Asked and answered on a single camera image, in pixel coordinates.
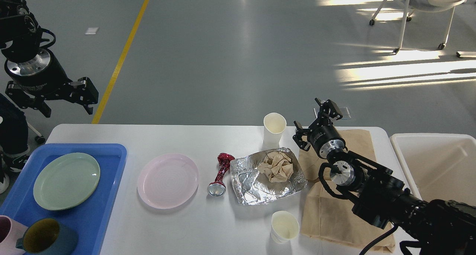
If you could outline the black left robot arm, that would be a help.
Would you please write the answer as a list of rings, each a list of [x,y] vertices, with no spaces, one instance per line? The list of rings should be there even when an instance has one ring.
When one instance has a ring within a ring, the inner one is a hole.
[[[82,105],[93,113],[99,93],[88,77],[73,81],[68,78],[50,47],[55,34],[42,28],[25,0],[1,0],[1,53],[4,70],[11,78],[7,96],[17,105],[40,111],[50,117],[47,100],[65,100]]]

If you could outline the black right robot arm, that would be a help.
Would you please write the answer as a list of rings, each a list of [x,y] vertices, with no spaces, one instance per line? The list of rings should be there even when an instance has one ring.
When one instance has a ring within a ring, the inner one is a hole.
[[[333,121],[343,117],[330,99],[315,99],[319,105],[316,119],[303,128],[296,127],[293,140],[308,151],[311,147],[324,159],[318,179],[328,194],[353,203],[352,212],[377,228],[389,222],[393,227],[370,242],[364,255],[379,241],[398,228],[414,241],[401,241],[400,250],[410,255],[409,248],[419,248],[421,255],[474,255],[476,251],[475,207],[454,200],[435,199],[426,202],[415,197],[393,171],[347,149],[345,140]]]

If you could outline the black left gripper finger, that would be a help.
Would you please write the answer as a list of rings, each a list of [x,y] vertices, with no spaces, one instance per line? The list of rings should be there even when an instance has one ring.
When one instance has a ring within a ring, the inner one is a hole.
[[[68,83],[70,92],[67,96],[67,101],[73,104],[82,105],[85,111],[93,114],[93,106],[98,103],[99,91],[97,91],[93,82],[88,77],[82,77],[77,81]]]
[[[32,108],[34,110],[38,110],[46,118],[51,116],[51,108],[45,103],[44,97],[30,97],[19,87],[18,84],[15,84],[14,81],[8,81],[5,92],[11,101],[17,105],[17,107],[22,109]]]

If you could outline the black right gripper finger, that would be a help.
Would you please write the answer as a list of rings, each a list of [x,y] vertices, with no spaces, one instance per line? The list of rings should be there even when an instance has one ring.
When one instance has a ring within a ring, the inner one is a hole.
[[[296,127],[293,140],[301,150],[309,151],[312,147],[311,133],[313,132],[313,124],[311,123],[308,128],[305,129],[298,121],[294,120],[293,123]]]
[[[319,111],[317,112],[316,120],[314,121],[314,128],[333,126],[333,121],[343,118],[342,111],[340,111],[334,101],[330,99],[322,101],[317,98],[315,101],[319,105]]]

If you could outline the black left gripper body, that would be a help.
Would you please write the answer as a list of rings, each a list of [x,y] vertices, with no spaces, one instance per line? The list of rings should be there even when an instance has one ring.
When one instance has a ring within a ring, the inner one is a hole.
[[[35,96],[46,100],[74,101],[74,88],[55,55],[48,49],[40,49],[27,62],[6,60],[4,68],[12,79],[5,93],[11,99]]]

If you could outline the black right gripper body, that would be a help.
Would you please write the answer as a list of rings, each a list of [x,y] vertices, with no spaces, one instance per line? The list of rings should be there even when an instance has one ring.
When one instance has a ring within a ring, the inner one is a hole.
[[[322,159],[327,159],[334,153],[342,153],[346,149],[345,140],[334,126],[312,129],[311,134],[308,135],[308,142]]]

